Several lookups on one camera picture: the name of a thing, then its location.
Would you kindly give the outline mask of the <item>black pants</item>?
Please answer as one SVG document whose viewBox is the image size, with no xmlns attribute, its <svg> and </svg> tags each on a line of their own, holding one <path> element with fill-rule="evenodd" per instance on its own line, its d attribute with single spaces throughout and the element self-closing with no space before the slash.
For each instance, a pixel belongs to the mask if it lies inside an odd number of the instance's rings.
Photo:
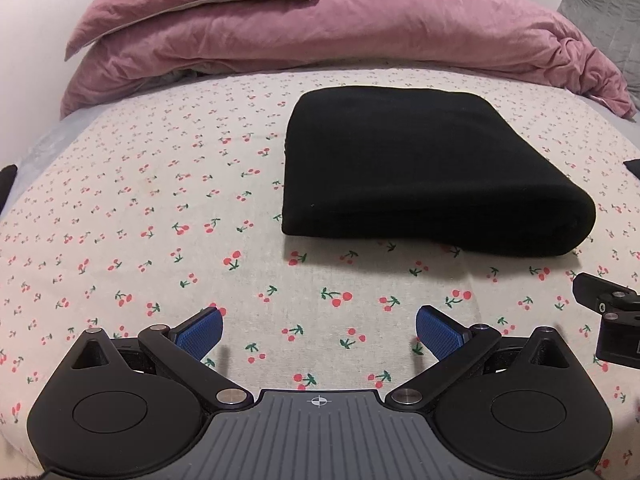
<svg viewBox="0 0 640 480">
<path fill-rule="evenodd" d="M 307 92 L 288 121 L 284 154 L 288 235 L 556 257 L 582 244 L 597 219 L 592 198 L 471 93 Z"/>
</svg>

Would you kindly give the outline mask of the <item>cherry print bed sheet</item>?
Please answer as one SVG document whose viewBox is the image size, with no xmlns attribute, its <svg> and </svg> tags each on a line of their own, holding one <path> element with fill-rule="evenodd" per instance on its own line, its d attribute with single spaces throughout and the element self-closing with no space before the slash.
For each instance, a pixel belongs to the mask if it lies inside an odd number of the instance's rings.
<svg viewBox="0 0 640 480">
<path fill-rule="evenodd" d="M 562 258 L 508 259 L 398 238 L 305 240 L 281 231 L 283 139 L 298 98 L 324 87 L 469 92 L 594 199 L 589 237 Z M 200 80 L 62 123 L 54 163 L 1 221 L 1 433 L 35 456 L 27 414 L 75 339 L 132 337 L 214 306 L 206 364 L 246 388 L 390 391 L 431 365 L 414 316 L 432 304 L 509 336 L 554 326 L 614 419 L 600 463 L 639 474 L 639 374 L 596 355 L 580 272 L 637 288 L 639 152 L 557 88 L 422 67 Z"/>
</svg>

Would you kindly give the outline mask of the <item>light blue blanket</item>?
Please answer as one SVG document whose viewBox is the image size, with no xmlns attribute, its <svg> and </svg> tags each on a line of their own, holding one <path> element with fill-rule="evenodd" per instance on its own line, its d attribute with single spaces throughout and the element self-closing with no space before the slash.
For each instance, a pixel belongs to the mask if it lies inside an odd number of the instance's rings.
<svg viewBox="0 0 640 480">
<path fill-rule="evenodd" d="M 73 112 L 38 139 L 17 164 L 17 176 L 11 192 L 23 193 L 65 150 L 96 120 L 108 105 Z"/>
</svg>

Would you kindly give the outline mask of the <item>black garment at bed edge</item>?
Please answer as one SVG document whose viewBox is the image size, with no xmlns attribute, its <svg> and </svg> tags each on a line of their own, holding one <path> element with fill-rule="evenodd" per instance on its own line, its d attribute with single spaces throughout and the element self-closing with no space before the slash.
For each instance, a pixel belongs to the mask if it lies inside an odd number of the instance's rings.
<svg viewBox="0 0 640 480">
<path fill-rule="evenodd" d="M 17 176 L 17 166 L 9 165 L 0 170 L 0 210 L 3 209 Z"/>
</svg>

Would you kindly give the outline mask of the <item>pink duvet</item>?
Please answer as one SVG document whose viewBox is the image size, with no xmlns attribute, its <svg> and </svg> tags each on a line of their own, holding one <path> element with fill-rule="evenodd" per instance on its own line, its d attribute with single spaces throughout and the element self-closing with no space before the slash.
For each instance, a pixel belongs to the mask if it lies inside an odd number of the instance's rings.
<svg viewBox="0 0 640 480">
<path fill-rule="evenodd" d="M 476 70 L 588 96 L 615 115 L 636 107 L 615 64 L 569 20 L 529 0 L 257 0 L 166 13 L 99 40 L 60 112 L 211 75 L 318 63 L 398 60 Z"/>
</svg>

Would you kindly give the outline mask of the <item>grey quilted cushion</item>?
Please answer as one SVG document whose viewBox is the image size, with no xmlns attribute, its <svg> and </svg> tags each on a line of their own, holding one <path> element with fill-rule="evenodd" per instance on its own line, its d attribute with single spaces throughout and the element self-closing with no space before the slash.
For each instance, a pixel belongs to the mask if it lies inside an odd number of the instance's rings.
<svg viewBox="0 0 640 480">
<path fill-rule="evenodd" d="M 561 0 L 558 12 L 617 66 L 639 106 L 639 0 Z"/>
</svg>

